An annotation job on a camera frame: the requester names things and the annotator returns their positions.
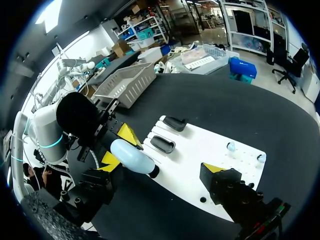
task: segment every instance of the white board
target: white board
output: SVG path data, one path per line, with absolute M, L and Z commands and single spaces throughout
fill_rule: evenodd
M 221 205 L 215 205 L 209 192 L 201 182 L 201 163 L 219 168 L 234 168 L 242 173 L 246 184 L 254 183 L 257 189 L 265 164 L 257 160 L 265 152 L 221 136 L 200 127 L 187 124 L 182 132 L 175 131 L 165 123 L 162 116 L 143 141 L 143 152 L 155 161 L 160 172 L 153 180 L 179 198 L 212 215 L 232 222 Z M 153 136 L 175 142 L 175 149 L 165 154 L 151 143 Z M 230 142 L 235 143 L 235 152 L 227 149 Z

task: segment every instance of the desk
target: desk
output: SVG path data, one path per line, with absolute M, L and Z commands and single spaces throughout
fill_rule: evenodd
M 265 151 L 267 161 L 257 189 L 266 202 L 279 197 L 292 205 L 282 221 L 284 231 L 308 201 L 320 166 L 319 130 L 312 117 L 291 101 L 230 80 L 225 66 L 211 75 L 159 74 L 130 109 L 116 111 L 141 141 L 161 115 L 188 118 L 192 125 Z M 68 159 L 72 174 L 83 166 Z M 92 159 L 85 164 L 94 166 Z M 125 182 L 110 205 L 92 220 L 102 237 L 232 240 L 240 231 L 237 224 L 190 205 L 146 175 L 124 173 Z
M 104 72 L 97 78 L 91 77 L 87 80 L 89 86 L 92 85 L 100 85 L 104 80 L 107 79 L 111 74 L 113 74 L 118 69 L 122 69 L 132 65 L 140 55 L 140 51 L 136 51 L 134 53 L 125 55 L 123 57 L 117 58 L 113 60 L 108 67 L 104 70 Z

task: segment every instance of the small plastic bottle cap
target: small plastic bottle cap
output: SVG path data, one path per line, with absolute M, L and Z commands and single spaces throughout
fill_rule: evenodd
M 231 152 L 235 152 L 236 151 L 236 145 L 235 142 L 229 142 L 228 145 L 226 146 L 226 148 L 231 151 Z
M 260 163 L 264 164 L 267 160 L 267 155 L 261 154 L 256 158 Z

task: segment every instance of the table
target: table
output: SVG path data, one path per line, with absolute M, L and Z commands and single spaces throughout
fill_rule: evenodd
M 140 51 L 136 51 L 134 53 L 122 56 L 110 62 L 110 65 L 105 68 L 104 72 L 97 78 L 91 77 L 87 80 L 89 86 L 92 85 L 100 85 L 104 80 L 107 79 L 111 74 L 113 74 L 118 69 L 122 69 L 132 65 L 137 61 L 138 56 L 140 55 Z
M 285 231 L 308 201 L 316 180 L 320 167 L 318 126 L 291 101 L 230 80 L 228 68 L 211 75 L 159 74 L 130 109 L 118 108 L 116 116 L 128 123 L 141 141 L 159 117 L 167 115 L 188 118 L 192 125 L 265 151 L 267 161 L 257 189 L 263 191 L 266 202 L 278 197 L 292 205 L 282 221 Z M 94 166 L 92 159 L 83 164 L 72 161 L 77 160 L 69 157 L 75 175 L 80 174 L 76 168 Z M 125 181 L 110 205 L 104 205 L 92 220 L 102 237 L 229 240 L 240 231 L 237 224 L 190 205 L 146 175 L 124 173 Z

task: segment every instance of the black table surface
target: black table surface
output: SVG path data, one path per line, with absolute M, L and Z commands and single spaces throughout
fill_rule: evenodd
M 87 81 L 88 85 L 89 86 L 100 85 L 104 80 L 107 79 L 107 77 L 109 77 L 118 69 L 122 69 L 133 64 L 137 60 L 139 55 L 140 55 L 140 51 L 136 51 L 134 53 L 131 53 L 113 60 L 112 62 L 110 62 L 110 65 L 105 68 L 104 72 L 99 77 L 90 78 Z
M 162 115 L 189 123 L 266 152 L 257 189 L 264 201 L 275 197 L 292 205 L 282 223 L 293 223 L 313 191 L 320 166 L 315 120 L 291 101 L 265 89 L 230 80 L 229 70 L 211 75 L 159 74 L 130 109 L 118 108 L 143 141 Z M 70 161 L 71 173 L 94 167 Z M 148 176 L 124 171 L 125 181 L 110 205 L 92 220 L 109 240 L 234 239 L 240 226 L 185 202 Z

